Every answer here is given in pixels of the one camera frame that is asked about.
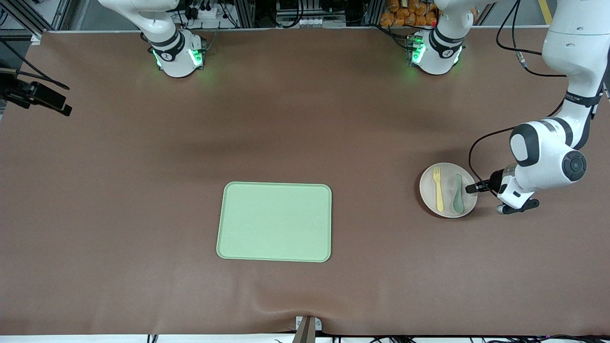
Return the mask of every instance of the table surface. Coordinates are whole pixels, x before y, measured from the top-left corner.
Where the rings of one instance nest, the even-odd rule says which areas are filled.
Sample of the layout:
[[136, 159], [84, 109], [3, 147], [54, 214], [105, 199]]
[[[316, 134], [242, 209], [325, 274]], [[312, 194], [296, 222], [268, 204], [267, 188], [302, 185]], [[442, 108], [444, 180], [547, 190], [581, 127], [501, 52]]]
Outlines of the table surface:
[[[544, 29], [519, 30], [540, 50]], [[609, 334], [608, 100], [578, 184], [500, 216], [428, 212], [418, 176], [544, 117], [567, 81], [523, 71], [473, 30], [444, 76], [376, 30], [222, 32], [172, 79], [137, 34], [45, 34], [27, 56], [68, 84], [70, 118], [9, 106], [0, 123], [3, 334], [258, 333], [310, 314], [333, 334]], [[539, 57], [528, 65], [548, 71]], [[508, 134], [477, 147], [513, 163]], [[324, 263], [217, 256], [231, 181], [326, 184]]]

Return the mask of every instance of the cable connector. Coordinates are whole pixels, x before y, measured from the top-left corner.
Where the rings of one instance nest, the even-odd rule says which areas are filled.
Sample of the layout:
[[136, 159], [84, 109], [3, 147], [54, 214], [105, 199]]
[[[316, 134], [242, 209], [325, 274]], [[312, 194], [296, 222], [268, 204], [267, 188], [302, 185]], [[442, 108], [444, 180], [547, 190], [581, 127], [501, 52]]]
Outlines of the cable connector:
[[525, 57], [523, 56], [521, 51], [516, 51], [515, 55], [517, 55], [517, 59], [519, 60], [519, 63], [521, 63], [521, 67], [527, 69], [528, 65], [525, 63]]

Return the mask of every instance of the green tray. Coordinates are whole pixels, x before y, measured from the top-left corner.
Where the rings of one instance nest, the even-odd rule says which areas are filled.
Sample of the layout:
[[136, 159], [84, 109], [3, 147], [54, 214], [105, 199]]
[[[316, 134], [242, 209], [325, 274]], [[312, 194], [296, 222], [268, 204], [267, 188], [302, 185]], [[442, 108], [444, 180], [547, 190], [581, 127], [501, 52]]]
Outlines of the green tray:
[[231, 182], [216, 252], [226, 259], [324, 262], [331, 256], [331, 206], [323, 184]]

